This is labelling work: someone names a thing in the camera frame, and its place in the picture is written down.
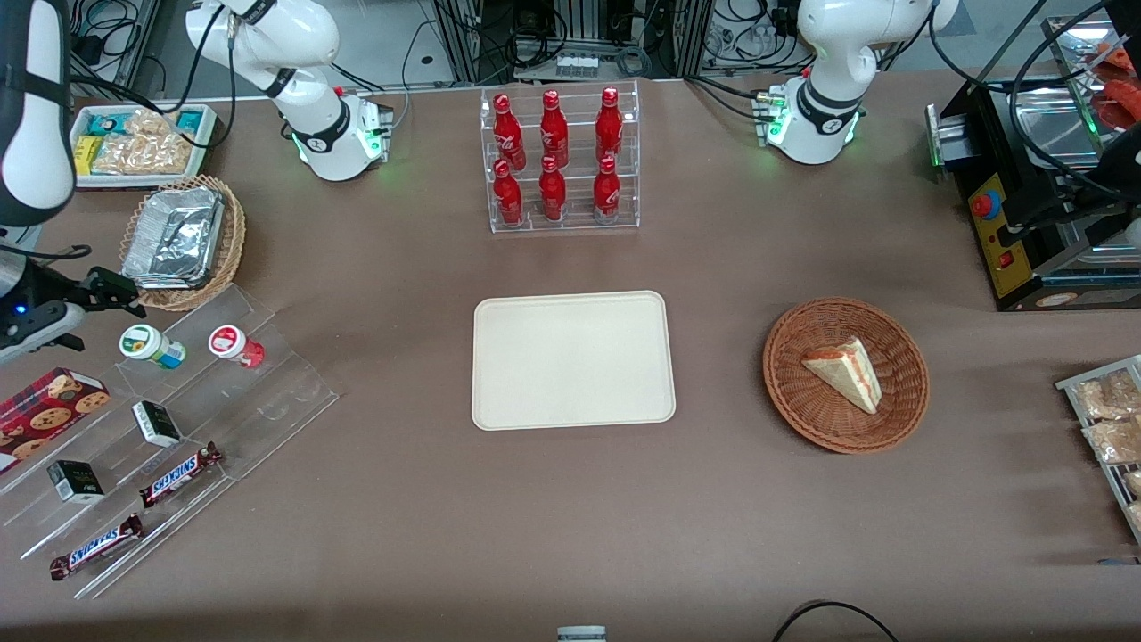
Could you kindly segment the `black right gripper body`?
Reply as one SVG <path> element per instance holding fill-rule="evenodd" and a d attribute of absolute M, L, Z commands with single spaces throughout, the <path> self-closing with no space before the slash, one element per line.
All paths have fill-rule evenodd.
<path fill-rule="evenodd" d="M 1 312 L 29 312 L 50 301 L 88 304 L 89 292 L 26 255 L 1 252 Z"/>

